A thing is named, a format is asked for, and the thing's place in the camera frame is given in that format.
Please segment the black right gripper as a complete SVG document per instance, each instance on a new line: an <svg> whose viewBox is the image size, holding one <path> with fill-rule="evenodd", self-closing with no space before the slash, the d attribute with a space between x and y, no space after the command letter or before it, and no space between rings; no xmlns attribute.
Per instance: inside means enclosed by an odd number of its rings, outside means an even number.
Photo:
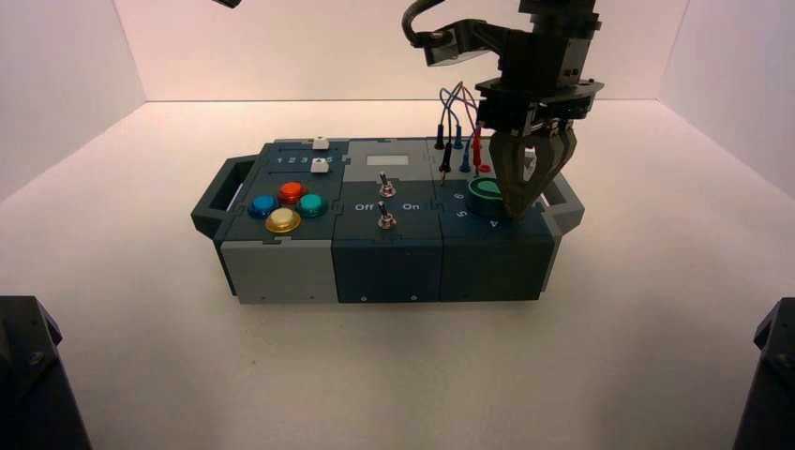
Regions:
<svg viewBox="0 0 795 450"><path fill-rule="evenodd" d="M494 133L489 153L506 214L522 218L529 205L553 181L574 155L577 138L572 127L541 128L524 139L536 123L579 120L590 112L605 85L582 76L599 24L559 27L542 24L531 32L496 25L479 25L475 36L498 55L500 76L480 82L477 119ZM524 179L525 149L534 164Z"/></svg>

